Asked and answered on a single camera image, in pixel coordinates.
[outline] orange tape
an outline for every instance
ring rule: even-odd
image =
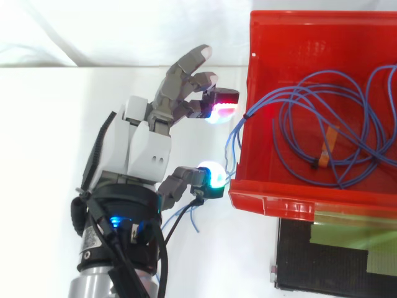
[[[331,126],[328,127],[327,129],[327,142],[329,146],[329,151],[334,151],[335,143],[336,143],[336,138],[337,138],[337,130],[334,130]],[[318,160],[318,166],[322,168],[326,168],[329,162],[329,155],[327,151],[327,146],[325,145],[325,142],[323,143],[322,147],[322,152],[320,159]]]

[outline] green surface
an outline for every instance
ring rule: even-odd
[[[394,227],[396,221],[329,212],[314,219],[311,243],[368,250],[368,273],[397,276],[397,230],[378,228]]]

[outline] tangled blue wire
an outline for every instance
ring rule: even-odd
[[[370,104],[368,103],[369,100],[369,93],[370,93],[370,87],[371,83],[373,81],[374,76],[381,70],[391,70],[390,74],[388,76],[388,99],[390,102],[390,107],[391,107],[391,112],[393,114],[393,120],[394,120],[394,127],[393,127],[393,133],[391,134],[390,138],[386,137],[386,132],[385,129],[382,126],[382,123],[379,120],[379,117],[376,115],[374,110],[371,108]],[[263,107],[269,105],[269,104],[275,104],[275,103],[282,103],[282,106],[280,108],[280,114],[279,114],[279,127],[280,131],[282,133],[283,138],[286,140],[288,143],[289,147],[302,159],[307,161],[308,163],[313,164],[316,160],[316,157],[309,156],[307,155],[299,146],[299,143],[297,142],[295,138],[295,134],[293,132],[293,119],[292,119],[292,107],[294,105],[303,107],[304,109],[312,112],[318,120],[319,127],[321,129],[321,134],[323,135],[324,143],[329,155],[329,166],[332,168],[333,174],[335,176],[335,183],[323,183],[323,182],[318,182],[318,181],[313,181],[310,179],[307,179],[298,173],[296,173],[294,170],[289,167],[289,165],[285,162],[283,159],[281,152],[279,150],[279,146],[277,144],[276,136],[275,136],[275,125],[274,125],[274,119],[272,120],[272,131],[273,131],[273,141],[275,145],[275,151],[277,152],[277,155],[279,156],[282,164],[286,169],[293,174],[295,177],[298,179],[305,181],[307,183],[316,185],[316,186],[323,186],[323,187],[335,187],[335,188],[340,188],[344,189],[347,187],[350,187],[356,183],[361,182],[363,179],[368,177],[379,165],[379,162],[386,163],[388,165],[397,166],[397,161],[392,160],[390,158],[387,158],[385,156],[385,153],[390,149],[392,144],[394,144],[397,136],[397,115],[396,115],[396,109],[395,109],[395,104],[394,104],[394,99],[393,99],[393,94],[392,94],[392,88],[391,88],[391,82],[393,79],[393,76],[397,70],[397,65],[385,65],[381,66],[373,71],[373,73],[370,75],[368,81],[367,81],[367,86],[365,93],[362,91],[360,86],[357,84],[357,82],[352,79],[350,76],[348,76],[345,73],[342,73],[340,71],[336,70],[324,70],[324,71],[318,71],[316,73],[313,73],[307,77],[305,77],[302,81],[299,82],[296,86],[289,86],[289,87],[284,87],[284,88],[279,88],[277,90],[274,90],[268,94],[266,94],[261,100],[256,102],[247,112],[246,112],[246,117],[243,117],[237,124],[237,126],[232,130],[230,133],[228,140],[226,142],[225,146],[225,160],[226,160],[226,173],[228,175],[228,179],[230,180],[232,175],[235,174],[236,172],[236,152],[235,152],[235,144],[236,140],[238,143],[238,147],[241,149],[241,141],[240,141],[240,130],[243,127],[244,123],[247,121],[248,118],[252,117],[255,112],[257,112],[259,109],[262,109]],[[338,86],[334,84],[312,84],[309,86],[303,86],[305,82],[307,82],[309,79],[318,76],[318,75],[323,75],[323,74],[334,74],[338,76],[342,76],[343,78],[347,79],[352,83],[355,87],[355,90],[343,87],[343,86]],[[321,98],[321,94],[333,94],[337,96],[344,97],[346,99],[350,99],[357,103],[359,106],[362,107],[363,112],[364,112],[364,122],[362,126],[362,131],[360,135],[357,135],[351,127],[349,127],[343,119],[339,117],[335,113],[335,111]],[[337,128],[335,125],[330,123],[325,117],[323,117],[315,108],[313,103],[308,99],[308,96],[312,96],[317,100],[319,103],[321,103],[336,119],[342,124],[342,126],[352,135],[352,137],[339,128]],[[289,123],[290,127],[290,135],[287,132],[287,120]],[[335,160],[332,157],[331,151],[329,149],[329,143],[326,138],[326,133],[324,131],[324,125],[323,124],[328,124],[330,127],[332,127],[334,130],[338,131],[339,134],[343,135],[346,139],[351,141],[354,145],[357,146],[357,149],[355,153],[351,154],[347,158],[344,158],[342,160]],[[373,124],[375,127],[375,133],[376,133],[376,148],[373,149],[367,145],[367,140],[368,140],[368,135],[370,132],[370,123]],[[231,149],[232,149],[232,158],[233,158],[233,167],[230,171],[228,171],[228,148],[231,143]],[[362,152],[368,153],[368,157],[360,157],[360,153]],[[366,169],[358,176],[345,180],[344,178],[346,175],[349,173],[349,171],[352,169],[354,165],[362,164],[362,163],[368,163],[368,166]],[[338,175],[336,168],[337,167],[346,167],[344,172],[341,175]]]

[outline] red light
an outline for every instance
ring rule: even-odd
[[[211,116],[206,120],[211,123],[225,123],[236,113],[237,104],[215,104]]]

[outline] black tray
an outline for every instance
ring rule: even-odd
[[[368,251],[312,244],[311,224],[280,220],[277,288],[339,297],[397,297],[397,277],[367,273]]]

